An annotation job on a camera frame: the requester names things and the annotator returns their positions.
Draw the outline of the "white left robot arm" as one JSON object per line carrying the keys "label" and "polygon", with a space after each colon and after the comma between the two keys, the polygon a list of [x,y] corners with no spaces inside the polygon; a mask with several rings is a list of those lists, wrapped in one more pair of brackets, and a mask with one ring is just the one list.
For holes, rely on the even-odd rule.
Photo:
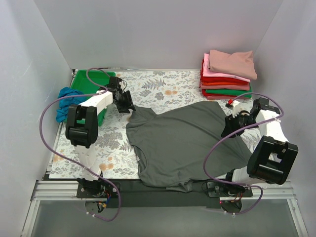
{"label": "white left robot arm", "polygon": [[83,176],[77,181],[91,196],[104,197],[107,190],[104,182],[98,180],[101,169],[96,163],[95,142],[98,137],[98,115],[109,105],[115,104],[119,113],[127,114],[135,110],[130,91],[122,86],[127,82],[118,77],[110,77],[109,83],[85,102],[69,106],[66,123],[66,138],[70,140],[84,167]]}

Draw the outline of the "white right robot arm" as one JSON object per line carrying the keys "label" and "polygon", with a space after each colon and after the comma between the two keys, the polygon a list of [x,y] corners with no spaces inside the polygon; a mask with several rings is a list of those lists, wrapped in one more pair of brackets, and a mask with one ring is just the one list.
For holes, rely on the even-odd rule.
{"label": "white right robot arm", "polygon": [[240,102],[233,100],[229,100],[226,106],[232,109],[232,114],[225,117],[222,138],[238,131],[230,136],[235,138],[243,134],[242,128],[255,125],[259,128],[261,139],[247,166],[227,173],[224,192],[229,196],[237,195],[241,191],[241,183],[282,185],[298,155],[298,146],[290,143],[282,131],[277,118],[281,115],[281,109],[270,105],[269,100],[262,97],[253,101],[250,111],[242,109]]}

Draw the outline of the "dark grey t shirt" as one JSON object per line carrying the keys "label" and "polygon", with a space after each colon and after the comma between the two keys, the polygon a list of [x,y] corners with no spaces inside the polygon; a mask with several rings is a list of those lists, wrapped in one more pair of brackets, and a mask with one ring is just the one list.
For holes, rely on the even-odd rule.
{"label": "dark grey t shirt", "polygon": [[245,167],[251,151],[244,141],[221,141],[225,116],[217,102],[197,102],[162,114],[137,107],[126,134],[143,184],[187,193],[194,181]]}

